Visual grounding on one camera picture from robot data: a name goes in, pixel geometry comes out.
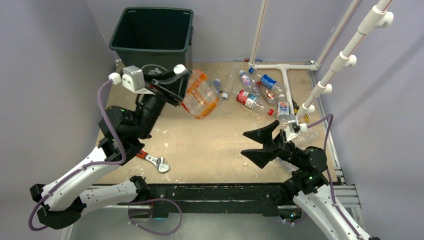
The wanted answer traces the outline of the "large orange bottle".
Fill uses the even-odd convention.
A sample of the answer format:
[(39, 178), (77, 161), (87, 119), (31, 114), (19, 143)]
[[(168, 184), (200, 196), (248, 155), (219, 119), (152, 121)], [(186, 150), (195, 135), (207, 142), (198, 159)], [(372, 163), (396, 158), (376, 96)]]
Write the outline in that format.
[(198, 69), (188, 70), (183, 64), (173, 68), (175, 74), (189, 73), (186, 93), (181, 105), (195, 119), (206, 118), (219, 104), (219, 97), (213, 82)]

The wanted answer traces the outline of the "clear bottle blue cap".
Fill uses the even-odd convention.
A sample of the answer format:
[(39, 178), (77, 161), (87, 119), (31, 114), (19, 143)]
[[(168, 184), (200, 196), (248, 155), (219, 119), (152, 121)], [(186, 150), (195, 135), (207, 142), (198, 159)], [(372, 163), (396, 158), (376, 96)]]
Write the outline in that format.
[(221, 91), (221, 80), (216, 78), (213, 80), (213, 86), (216, 90), (216, 93), (219, 95), (222, 91)]

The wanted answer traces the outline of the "large clear bottle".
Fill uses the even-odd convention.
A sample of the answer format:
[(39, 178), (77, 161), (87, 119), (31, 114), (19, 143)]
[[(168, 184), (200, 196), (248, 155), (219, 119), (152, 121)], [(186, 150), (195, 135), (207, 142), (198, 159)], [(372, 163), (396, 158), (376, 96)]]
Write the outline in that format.
[(241, 89), (241, 79), (239, 71), (244, 70), (236, 65), (233, 65), (226, 77), (222, 93), (228, 94), (228, 99), (234, 98)]

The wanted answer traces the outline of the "red label clear bottle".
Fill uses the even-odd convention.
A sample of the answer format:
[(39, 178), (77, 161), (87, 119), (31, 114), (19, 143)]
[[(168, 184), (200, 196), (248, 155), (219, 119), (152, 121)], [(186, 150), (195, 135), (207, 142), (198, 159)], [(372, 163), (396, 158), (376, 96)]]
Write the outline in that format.
[(275, 113), (266, 102), (244, 89), (237, 91), (236, 101), (258, 114), (272, 116)]

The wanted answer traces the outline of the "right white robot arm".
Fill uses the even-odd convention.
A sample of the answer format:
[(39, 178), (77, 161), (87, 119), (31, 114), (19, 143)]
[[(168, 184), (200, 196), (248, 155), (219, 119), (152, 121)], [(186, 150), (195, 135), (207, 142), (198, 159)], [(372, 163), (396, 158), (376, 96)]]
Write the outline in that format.
[(243, 136), (262, 147), (241, 151), (261, 169), (276, 158), (298, 168), (284, 182), (285, 187), (281, 189), (278, 200), (300, 207), (329, 240), (372, 240), (373, 236), (349, 215), (337, 199), (330, 178), (324, 176), (323, 173), (328, 170), (326, 151), (314, 146), (300, 149), (292, 141), (309, 126), (289, 121), (287, 128), (273, 136), (279, 125), (280, 122), (275, 120), (262, 128), (244, 132)]

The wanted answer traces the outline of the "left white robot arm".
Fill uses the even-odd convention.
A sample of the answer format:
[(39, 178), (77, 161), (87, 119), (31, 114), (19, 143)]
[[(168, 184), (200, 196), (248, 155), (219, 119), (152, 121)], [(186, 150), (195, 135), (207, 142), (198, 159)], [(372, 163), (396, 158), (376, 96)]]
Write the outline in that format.
[[(109, 205), (154, 204), (156, 198), (141, 176), (132, 176), (122, 183), (102, 188), (93, 189), (92, 185), (127, 164), (143, 149), (142, 140), (151, 137), (164, 105), (179, 106), (183, 102), (193, 74), (192, 70), (172, 70), (149, 76), (134, 66), (111, 73), (97, 91), (102, 115), (99, 126), (104, 137), (62, 177), (30, 188), (36, 205), (30, 213), (28, 227), (32, 231), (61, 230), (73, 225), (82, 216)], [(101, 95), (110, 85), (122, 85), (138, 94), (141, 100), (137, 102), (136, 109), (105, 108)]]

